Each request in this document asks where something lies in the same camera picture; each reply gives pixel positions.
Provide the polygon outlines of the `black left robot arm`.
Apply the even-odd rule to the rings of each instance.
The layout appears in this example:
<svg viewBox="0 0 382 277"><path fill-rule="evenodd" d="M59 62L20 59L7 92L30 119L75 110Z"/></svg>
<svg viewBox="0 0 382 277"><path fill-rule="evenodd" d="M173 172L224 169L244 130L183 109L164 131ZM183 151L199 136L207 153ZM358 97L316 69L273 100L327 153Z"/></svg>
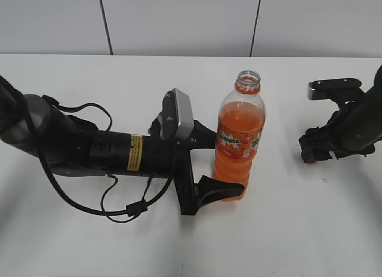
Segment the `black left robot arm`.
<svg viewBox="0 0 382 277"><path fill-rule="evenodd" d="M58 195L77 210L117 221L134 220L156 202L141 198L123 210L92 209L72 200L56 177L143 176L174 184L180 211L193 216L212 202L240 196L244 186L202 176L193 179L190 153L213 149L215 132L193 118L190 98L168 91L147 136L99 130L80 119L80 107L65 107L49 96L22 94L1 79L1 140L37 157Z"/></svg>

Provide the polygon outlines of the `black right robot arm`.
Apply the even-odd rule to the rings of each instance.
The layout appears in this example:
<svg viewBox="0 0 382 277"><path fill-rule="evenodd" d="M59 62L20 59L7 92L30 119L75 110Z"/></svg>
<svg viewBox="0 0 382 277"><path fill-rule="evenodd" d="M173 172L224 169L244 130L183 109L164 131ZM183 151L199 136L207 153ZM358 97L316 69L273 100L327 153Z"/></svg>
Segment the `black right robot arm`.
<svg viewBox="0 0 382 277"><path fill-rule="evenodd" d="M363 92L356 78L327 79L309 82L309 100L331 100L337 106L326 125L309 128L299 138L301 158L312 164L353 155L375 152L381 141L381 69L373 86Z"/></svg>

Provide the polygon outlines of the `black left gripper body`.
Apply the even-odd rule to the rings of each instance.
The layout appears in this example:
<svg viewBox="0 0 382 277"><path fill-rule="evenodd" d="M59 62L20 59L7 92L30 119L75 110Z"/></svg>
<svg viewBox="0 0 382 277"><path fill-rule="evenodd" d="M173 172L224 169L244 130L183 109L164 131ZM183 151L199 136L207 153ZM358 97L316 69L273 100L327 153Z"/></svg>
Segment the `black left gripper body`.
<svg viewBox="0 0 382 277"><path fill-rule="evenodd" d="M190 150L184 140L161 139L160 131L159 119L155 119L149 128L150 136L143 137L140 172L142 176L165 178L167 181L155 197L146 201L146 205L151 206L158 201L174 182L181 214L194 216L199 205L194 189Z"/></svg>

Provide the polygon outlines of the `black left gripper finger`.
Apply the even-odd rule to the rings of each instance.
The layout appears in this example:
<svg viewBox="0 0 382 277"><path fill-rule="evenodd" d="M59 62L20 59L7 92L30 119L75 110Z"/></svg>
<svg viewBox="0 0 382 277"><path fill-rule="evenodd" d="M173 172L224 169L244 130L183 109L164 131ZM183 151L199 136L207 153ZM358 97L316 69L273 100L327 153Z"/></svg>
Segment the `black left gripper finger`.
<svg viewBox="0 0 382 277"><path fill-rule="evenodd" d="M244 189L244 185L240 183L228 183L202 176L200 181L193 185L196 210L213 202L238 197Z"/></svg>
<svg viewBox="0 0 382 277"><path fill-rule="evenodd" d="M194 120L194 127L190 135L191 149L215 149L216 132Z"/></svg>

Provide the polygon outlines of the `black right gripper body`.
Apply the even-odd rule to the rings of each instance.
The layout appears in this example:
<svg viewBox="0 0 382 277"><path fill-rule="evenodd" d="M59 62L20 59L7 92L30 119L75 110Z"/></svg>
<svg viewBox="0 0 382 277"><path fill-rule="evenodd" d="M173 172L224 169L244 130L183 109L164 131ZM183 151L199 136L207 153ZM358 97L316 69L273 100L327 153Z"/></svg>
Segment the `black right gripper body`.
<svg viewBox="0 0 382 277"><path fill-rule="evenodd" d="M330 94L328 98L335 102L338 110L330 117L323 127L309 128L298 139L301 148L301 158L305 164L314 164L318 161L327 161L332 157L331 152L337 159L352 155L367 156L375 152L374 143L367 145L361 150L347 150L339 142L336 127L344 124L355 106L363 100L362 94L357 94L352 98L343 98L338 94Z"/></svg>

